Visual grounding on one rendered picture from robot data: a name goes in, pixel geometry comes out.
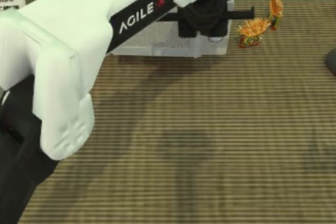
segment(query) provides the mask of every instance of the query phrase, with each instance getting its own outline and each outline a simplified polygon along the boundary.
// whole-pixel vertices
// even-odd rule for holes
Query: bamboo mat
[[[259,47],[234,21],[223,57],[106,58],[91,138],[20,224],[336,223],[336,2],[284,7]]]

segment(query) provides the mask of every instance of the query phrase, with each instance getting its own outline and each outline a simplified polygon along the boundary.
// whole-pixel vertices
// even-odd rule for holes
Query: orange flower
[[[246,20],[243,26],[239,26],[238,32],[246,37],[255,37],[263,34],[270,26],[270,22],[265,18],[255,18]]]
[[[270,0],[269,9],[273,16],[282,17],[282,10],[284,6],[281,0]]]

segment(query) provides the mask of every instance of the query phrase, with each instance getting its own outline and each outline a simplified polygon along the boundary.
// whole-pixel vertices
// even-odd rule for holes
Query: brown tabletop
[[[91,138],[20,224],[336,223],[336,2],[284,7],[259,47],[235,21],[223,57],[106,58]]]

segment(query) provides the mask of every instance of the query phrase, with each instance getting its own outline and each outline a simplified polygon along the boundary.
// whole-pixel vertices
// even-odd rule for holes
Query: white box
[[[227,2],[229,11],[234,10],[234,0]],[[127,56],[176,56],[200,57],[225,55],[232,21],[228,22],[228,34],[220,42],[210,42],[205,36],[184,39],[179,37],[177,22],[154,22],[112,53]]]

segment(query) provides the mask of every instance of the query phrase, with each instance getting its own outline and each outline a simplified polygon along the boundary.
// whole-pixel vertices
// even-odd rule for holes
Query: red x
[[[157,1],[156,1],[156,6],[157,6],[157,7],[161,7],[161,6],[163,6],[163,5],[164,5],[164,1],[165,1],[165,0],[157,0]]]

